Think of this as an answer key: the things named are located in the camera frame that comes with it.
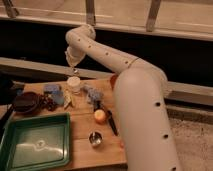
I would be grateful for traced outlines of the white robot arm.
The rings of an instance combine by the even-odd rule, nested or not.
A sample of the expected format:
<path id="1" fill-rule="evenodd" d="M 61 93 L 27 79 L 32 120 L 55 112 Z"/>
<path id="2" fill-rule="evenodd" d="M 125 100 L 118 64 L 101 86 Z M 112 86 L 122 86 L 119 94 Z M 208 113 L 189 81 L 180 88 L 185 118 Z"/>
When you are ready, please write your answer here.
<path id="1" fill-rule="evenodd" d="M 90 56 L 118 77 L 114 99 L 128 171 L 183 171 L 164 102 L 167 77 L 151 63 L 95 41 L 91 25 L 66 33 L 66 59 Z"/>

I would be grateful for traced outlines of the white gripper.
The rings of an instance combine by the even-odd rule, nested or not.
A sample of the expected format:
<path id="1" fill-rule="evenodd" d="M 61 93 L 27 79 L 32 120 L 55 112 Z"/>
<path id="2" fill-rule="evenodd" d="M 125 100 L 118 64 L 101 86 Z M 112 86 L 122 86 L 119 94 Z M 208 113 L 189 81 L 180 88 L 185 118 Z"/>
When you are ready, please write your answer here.
<path id="1" fill-rule="evenodd" d="M 84 59 L 84 53 L 82 51 L 70 46 L 67 47 L 65 55 L 70 67 L 77 66 Z"/>

